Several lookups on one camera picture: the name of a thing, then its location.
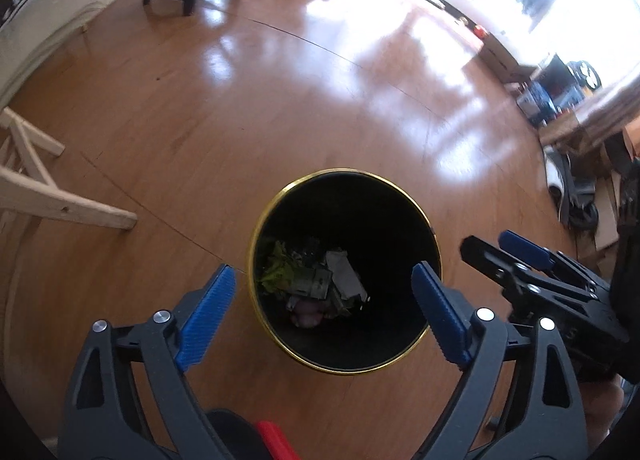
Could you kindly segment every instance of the trash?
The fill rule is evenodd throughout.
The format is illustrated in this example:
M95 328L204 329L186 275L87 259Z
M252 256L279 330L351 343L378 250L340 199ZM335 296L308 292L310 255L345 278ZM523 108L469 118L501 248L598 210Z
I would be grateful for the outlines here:
M307 237L301 247L276 241L260 284L286 303L290 320L311 329L323 319L350 317L369 300L344 250L325 251L320 240Z
M287 291L303 297L326 299L331 276L331 272L323 268L299 268L295 271Z
M347 259L347 252L344 250L341 252L328 250L325 259L327 267L334 274L334 284L340 291L342 299L360 296L360 300L366 302L369 296L351 267Z
M300 264L287 254L284 244L276 241L269 258L269 266L260 278L260 284L271 294L278 289L288 290L299 267Z
M315 328L318 326L322 319L324 319L324 314L315 313L315 314L303 314L297 315L293 314L291 316L291 322L297 326L298 328Z

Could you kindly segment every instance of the blue gripper pad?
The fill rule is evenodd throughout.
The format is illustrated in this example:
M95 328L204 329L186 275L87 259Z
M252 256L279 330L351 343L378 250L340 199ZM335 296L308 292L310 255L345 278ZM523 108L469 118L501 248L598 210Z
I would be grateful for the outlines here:
M414 266L411 287L446 360L466 368L473 360L468 321L473 307L460 292L443 286L426 261Z
M200 363L231 305L236 292L234 269L225 266L209 280L205 289L205 294L180 332L180 350L175 356L175 364L182 372Z
M504 231L498 237L498 245L504 252L510 253L536 270L545 271L553 268L554 262L548 250L539 247L532 241L511 231Z

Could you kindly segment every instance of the gold rim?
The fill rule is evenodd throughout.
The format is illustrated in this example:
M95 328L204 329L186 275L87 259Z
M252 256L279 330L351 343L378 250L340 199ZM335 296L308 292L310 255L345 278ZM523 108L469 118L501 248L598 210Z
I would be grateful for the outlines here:
M307 176L299 178L298 180L295 180L295 182L292 182L289 185L287 185L282 191L280 191L278 194L276 194L273 197L273 199L267 204L265 209L260 214L260 218L258 218L258 223L255 226L254 233L251 236L251 242L250 242L250 245L249 245L249 252L248 252L248 263L247 263L247 267L246 267L247 275L249 276L249 293L251 294L251 301L252 301L252 303L254 305L254 311L255 311L256 315L258 316L258 319L260 320L260 323L263 326L263 328L265 329L265 331L271 336L271 339L273 339L273 341L278 346L280 346L280 348L282 348L285 352L287 352L292 358L297 360L299 363L302 363L305 366L313 368L314 370L318 370L319 372L324 372L326 374L349 376L349 375L358 375L358 374L366 374L366 373L369 373L369 372L374 372L375 370L379 370L380 368L384 368L386 366L390 366L391 364L397 363L400 359L402 359L403 357L407 356L415 347L417 347L418 343L429 332L430 326L427 325L427 327L422 331L422 333L420 335L418 335L416 340L405 351L403 351L402 353L400 353L399 355L397 355L396 357L394 357L390 361L387 361L386 363L378 364L377 366L373 366L372 368L367 368L367 369L364 369L364 370L353 370L353 371L330 370L328 368L324 368L322 366L319 366L318 364L315 364L315 363L312 363L310 361L307 361L304 357L298 355L297 353L295 353L295 351L291 350L276 335L276 333L273 331L273 328L271 328L271 325L267 321L267 318L265 317L264 313L262 312L262 309L260 308L260 301L258 300L257 284L255 284L255 281L254 281L254 258L255 258L255 249L256 249L256 246L257 246L257 243L258 243L258 237L260 236L260 233L262 232L262 228L264 227L264 222L267 220L267 217L271 214L271 212L273 212L273 210L276 207L276 205L278 205L280 203L281 199L283 199L284 196L290 190L298 187L300 184L303 184L304 182L307 182L307 181L311 180L312 178L316 178L317 176L321 176L321 175L329 174L329 173L337 173L337 172L357 173L357 174L361 174L361 175L370 176L372 178L380 180L381 182L389 185L390 187L394 188L396 191L399 191L405 198L407 198L414 205L414 207L418 210L418 212L424 218L424 221L427 222L427 226L428 226L429 230L431 231L431 236L433 236L433 241L434 241L434 243L436 245L436 254L438 256L438 268L440 269L440 277L442 277L442 256L440 255L440 246L438 245L438 240L436 239L436 234L433 231L433 228L432 228L432 226L431 226L431 224L429 222L429 218L427 218L427 215L420 208L420 205L418 205L414 201L414 199L411 198L411 196L409 196L406 192L404 192L396 184L390 182L389 180L386 180L385 178L383 178L381 176L374 175L373 173L368 173L366 171L360 171L360 170L357 170L357 169L349 169L349 168L324 169L322 171L316 171L315 173L311 173L311 174L309 174Z

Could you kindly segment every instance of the box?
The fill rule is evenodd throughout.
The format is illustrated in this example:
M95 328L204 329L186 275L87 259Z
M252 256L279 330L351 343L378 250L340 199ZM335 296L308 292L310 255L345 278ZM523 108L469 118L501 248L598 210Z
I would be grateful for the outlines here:
M509 46L506 40L498 40L494 34L484 38L478 57L503 84L526 82L538 68L537 64L523 61L513 46Z
M599 178L594 201L598 209L598 227L595 233L576 235L576 252L580 263L610 282L618 254L620 175L612 173Z
M625 139L626 150L631 160L640 156L640 117L625 125L622 136Z

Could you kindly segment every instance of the metal screw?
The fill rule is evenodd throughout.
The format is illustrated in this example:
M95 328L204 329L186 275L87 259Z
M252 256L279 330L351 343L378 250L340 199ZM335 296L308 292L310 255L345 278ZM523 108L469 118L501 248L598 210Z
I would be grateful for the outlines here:
M479 308L478 311L476 311L476 315L478 315L478 318L482 319L482 321L491 321L495 317L495 314L488 308Z
M544 328L545 330L551 331L556 327L556 323L551 321L551 319L549 319L548 317L543 317L542 319L540 319L540 326L542 326L542 328Z
M589 280L589 284L587 285L587 290L589 292L589 295L593 297L593 299L598 298L598 295L596 294L596 284L594 281Z
M107 323L107 321L105 321L104 319L100 319L94 323L91 329L96 333L100 333L104 332L107 329L108 325L109 324Z
M154 314L154 322L156 323L166 323L171 319L171 312L168 310L159 310Z

